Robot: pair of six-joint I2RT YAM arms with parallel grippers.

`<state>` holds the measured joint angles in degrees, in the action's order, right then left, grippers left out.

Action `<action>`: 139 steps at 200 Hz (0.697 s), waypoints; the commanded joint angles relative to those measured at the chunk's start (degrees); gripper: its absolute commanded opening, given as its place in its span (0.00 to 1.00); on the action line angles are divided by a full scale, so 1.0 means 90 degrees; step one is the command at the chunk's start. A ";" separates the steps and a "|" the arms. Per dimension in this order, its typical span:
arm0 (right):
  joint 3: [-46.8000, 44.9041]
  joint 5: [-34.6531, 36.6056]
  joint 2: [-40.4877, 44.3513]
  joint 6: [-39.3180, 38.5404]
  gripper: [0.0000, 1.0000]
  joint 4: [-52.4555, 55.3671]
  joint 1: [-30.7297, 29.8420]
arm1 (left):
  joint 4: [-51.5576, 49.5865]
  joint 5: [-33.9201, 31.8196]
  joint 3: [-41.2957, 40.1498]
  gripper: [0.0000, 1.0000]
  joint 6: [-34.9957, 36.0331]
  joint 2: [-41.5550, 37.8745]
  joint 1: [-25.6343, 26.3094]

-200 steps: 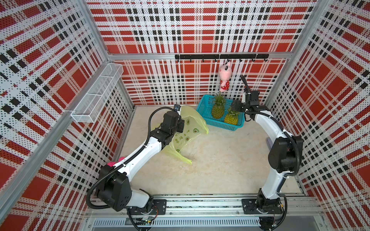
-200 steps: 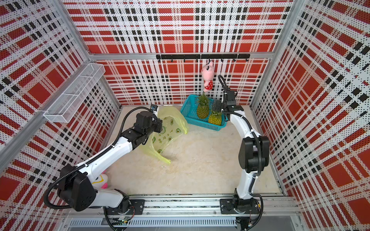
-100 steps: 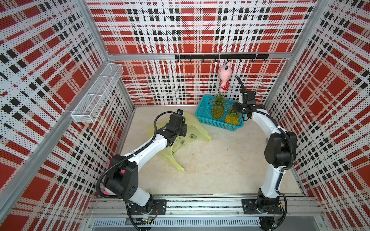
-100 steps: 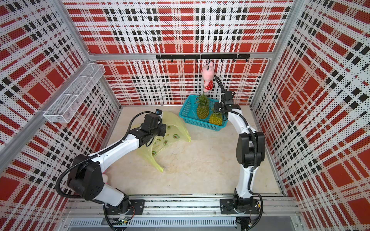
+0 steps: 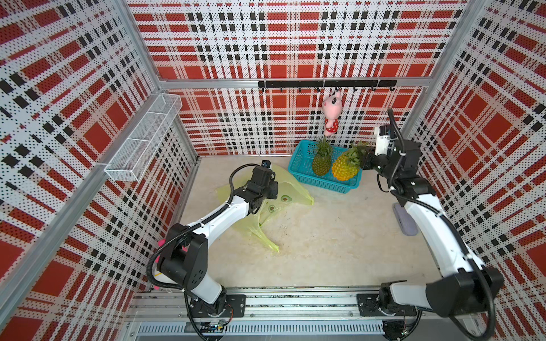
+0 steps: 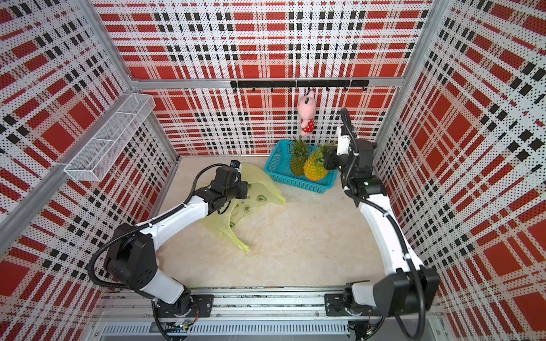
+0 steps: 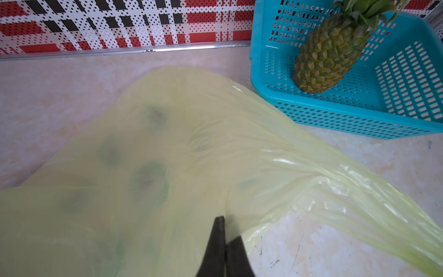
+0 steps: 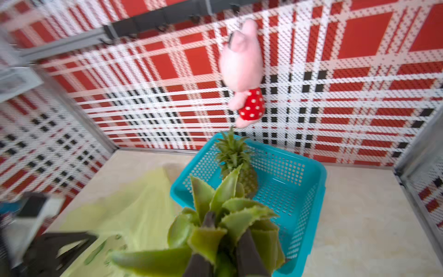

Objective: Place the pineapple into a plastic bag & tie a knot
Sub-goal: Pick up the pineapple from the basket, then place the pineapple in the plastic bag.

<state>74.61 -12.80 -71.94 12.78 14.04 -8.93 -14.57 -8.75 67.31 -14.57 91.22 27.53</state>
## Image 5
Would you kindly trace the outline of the yellow pineapple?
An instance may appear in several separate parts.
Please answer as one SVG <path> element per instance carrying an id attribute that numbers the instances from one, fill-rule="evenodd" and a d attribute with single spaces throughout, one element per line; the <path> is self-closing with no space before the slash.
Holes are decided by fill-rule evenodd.
<path id="1" fill-rule="evenodd" d="M 358 175 L 361 163 L 368 153 L 366 143 L 358 142 L 353 144 L 347 151 L 343 152 L 334 162 L 332 173 L 336 180 L 347 181 Z"/>

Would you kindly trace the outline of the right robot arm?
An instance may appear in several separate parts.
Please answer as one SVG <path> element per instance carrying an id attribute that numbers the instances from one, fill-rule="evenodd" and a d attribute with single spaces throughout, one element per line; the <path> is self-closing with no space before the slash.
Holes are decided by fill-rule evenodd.
<path id="1" fill-rule="evenodd" d="M 395 141 L 390 153 L 375 154 L 359 146 L 358 165 L 375 170 L 388 182 L 388 192 L 422 233 L 441 278 L 428 284 L 394 281 L 380 286 L 375 309 L 394 316 L 412 306 L 449 318 L 471 340 L 489 340 L 496 328 L 494 299 L 504 284 L 499 270 L 486 264 L 466 245 L 442 208 L 428 180 L 418 175 L 420 145 Z"/>

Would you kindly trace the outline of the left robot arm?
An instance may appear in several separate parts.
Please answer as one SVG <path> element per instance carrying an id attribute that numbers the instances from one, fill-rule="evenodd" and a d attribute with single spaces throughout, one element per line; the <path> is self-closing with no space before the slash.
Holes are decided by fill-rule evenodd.
<path id="1" fill-rule="evenodd" d="M 256 214 L 264 200 L 277 198 L 275 177 L 270 161 L 235 169 L 225 203 L 190 225 L 171 226 L 146 266 L 152 286 L 181 290 L 201 301 L 209 314 L 221 315 L 228 305 L 226 289 L 208 275 L 208 249 L 236 222 Z"/>

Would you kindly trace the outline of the green-yellow pineapple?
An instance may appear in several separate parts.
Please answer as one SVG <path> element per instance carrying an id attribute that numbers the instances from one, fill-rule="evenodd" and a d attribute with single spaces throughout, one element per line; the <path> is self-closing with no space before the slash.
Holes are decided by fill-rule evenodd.
<path id="1" fill-rule="evenodd" d="M 312 162 L 312 170 L 316 176 L 325 176 L 331 169 L 333 146 L 323 138 L 316 143 L 316 153 Z"/>

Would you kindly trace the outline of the green plastic bag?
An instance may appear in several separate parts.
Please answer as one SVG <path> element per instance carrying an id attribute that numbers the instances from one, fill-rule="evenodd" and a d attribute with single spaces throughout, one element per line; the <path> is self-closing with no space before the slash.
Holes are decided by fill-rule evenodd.
<path id="1" fill-rule="evenodd" d="M 314 198 L 287 170 L 275 164 L 272 165 L 272 170 L 279 184 L 277 199 L 265 199 L 255 215 L 237 221 L 233 228 L 247 234 L 252 233 L 265 247 L 279 252 L 279 246 L 264 233 L 264 227 L 279 217 L 290 205 L 313 205 Z"/>

